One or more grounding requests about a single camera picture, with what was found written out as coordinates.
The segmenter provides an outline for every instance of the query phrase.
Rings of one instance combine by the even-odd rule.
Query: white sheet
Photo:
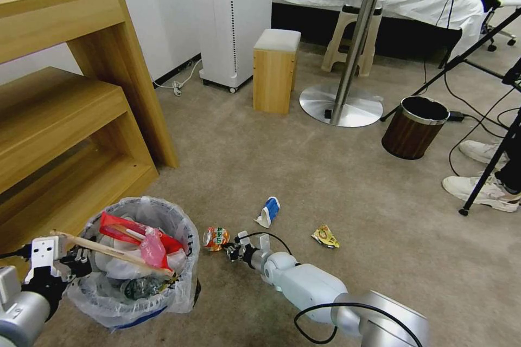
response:
[[[311,5],[314,7],[342,7],[344,4],[359,6],[361,0],[284,0],[289,3]],[[450,3],[445,10],[443,6],[447,0],[378,0],[384,10],[395,14],[412,18],[421,22],[447,26]],[[452,56],[459,55],[475,44],[480,35],[481,24],[486,14],[480,0],[454,0],[452,14],[450,16],[451,29],[461,29],[462,35],[452,51]]]

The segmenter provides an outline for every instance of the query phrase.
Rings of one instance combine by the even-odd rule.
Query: brown waste basket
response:
[[[404,98],[382,138],[382,146],[393,156],[419,159],[449,116],[450,112],[436,100]]]

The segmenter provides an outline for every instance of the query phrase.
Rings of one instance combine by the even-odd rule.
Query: water bottle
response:
[[[158,294],[164,285],[164,280],[154,277],[131,279],[122,283],[120,291],[131,300],[149,298]]]

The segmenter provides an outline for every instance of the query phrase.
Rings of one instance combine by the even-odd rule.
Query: white air purifier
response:
[[[194,0],[199,76],[235,93],[253,75],[253,46],[271,26],[271,0]]]

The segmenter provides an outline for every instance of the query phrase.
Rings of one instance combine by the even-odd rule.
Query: wooden shelf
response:
[[[0,0],[0,64],[61,43],[85,76],[121,86],[150,154],[176,167],[125,0]]]
[[[120,87],[45,68],[0,86],[0,192],[127,112]]]
[[[153,166],[89,143],[0,205],[0,253],[51,229],[79,234],[90,217],[123,197],[140,195],[156,177]]]

